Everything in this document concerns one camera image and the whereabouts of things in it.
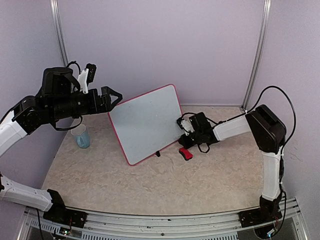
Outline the red black whiteboard eraser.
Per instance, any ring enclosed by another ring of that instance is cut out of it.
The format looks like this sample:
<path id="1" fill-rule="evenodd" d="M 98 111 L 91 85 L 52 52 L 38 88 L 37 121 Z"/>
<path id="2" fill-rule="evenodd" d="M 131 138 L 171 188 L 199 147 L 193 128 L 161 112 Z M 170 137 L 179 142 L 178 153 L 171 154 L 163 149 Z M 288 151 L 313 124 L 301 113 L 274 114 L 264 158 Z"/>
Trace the red black whiteboard eraser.
<path id="1" fill-rule="evenodd" d="M 182 155 L 185 161 L 189 161 L 193 158 L 193 155 L 184 147 L 180 148 L 178 152 Z"/>

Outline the pink framed whiteboard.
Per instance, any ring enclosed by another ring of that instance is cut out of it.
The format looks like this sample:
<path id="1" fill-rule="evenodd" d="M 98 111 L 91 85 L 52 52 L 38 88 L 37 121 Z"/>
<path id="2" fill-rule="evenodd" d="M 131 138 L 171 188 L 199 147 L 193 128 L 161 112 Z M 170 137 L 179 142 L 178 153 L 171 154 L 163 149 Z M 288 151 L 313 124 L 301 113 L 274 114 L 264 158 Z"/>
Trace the pink framed whiteboard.
<path id="1" fill-rule="evenodd" d="M 135 166 L 176 142 L 182 109 L 176 87 L 168 84 L 118 104 L 108 117 L 124 158 Z"/>

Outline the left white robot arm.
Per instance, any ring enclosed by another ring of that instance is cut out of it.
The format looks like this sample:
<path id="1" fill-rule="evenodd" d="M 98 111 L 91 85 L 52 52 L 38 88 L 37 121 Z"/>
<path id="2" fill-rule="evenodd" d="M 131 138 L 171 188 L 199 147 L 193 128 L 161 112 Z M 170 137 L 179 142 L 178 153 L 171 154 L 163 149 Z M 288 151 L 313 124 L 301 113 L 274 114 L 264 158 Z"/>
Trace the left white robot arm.
<path id="1" fill-rule="evenodd" d="M 0 153 L 3 155 L 42 125 L 50 124 L 56 131 L 61 131 L 62 128 L 56 126 L 60 120 L 82 120 L 85 115 L 112 111 L 123 96 L 108 86 L 101 88 L 101 94 L 95 88 L 89 89 L 96 69 L 89 63 L 78 77 L 73 76 L 69 67 L 45 69 L 39 92 L 24 97 L 1 119 Z M 4 175 L 0 176 L 0 199 L 50 212 L 61 223 L 70 218 L 70 211 L 57 191 L 29 187 Z"/>

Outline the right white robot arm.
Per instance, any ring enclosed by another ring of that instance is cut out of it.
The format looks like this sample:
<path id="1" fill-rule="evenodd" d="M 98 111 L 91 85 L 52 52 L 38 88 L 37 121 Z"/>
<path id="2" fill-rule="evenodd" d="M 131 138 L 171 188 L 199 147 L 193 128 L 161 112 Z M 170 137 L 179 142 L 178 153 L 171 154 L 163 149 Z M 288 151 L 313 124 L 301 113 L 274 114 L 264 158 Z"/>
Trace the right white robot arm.
<path id="1" fill-rule="evenodd" d="M 206 149 L 200 148 L 199 151 L 208 153 L 210 147 L 219 142 L 242 135 L 251 136 L 263 159 L 261 207 L 257 208 L 255 216 L 260 222 L 268 221 L 276 212 L 274 205 L 282 197 L 283 148 L 287 134 L 284 123 L 264 104 L 216 123 L 204 112 L 188 112 L 187 116 L 189 119 L 182 115 L 176 121 L 184 132 L 178 142 L 182 146 L 179 152 L 186 161 L 191 158 L 188 150 L 194 146 L 206 145 Z"/>

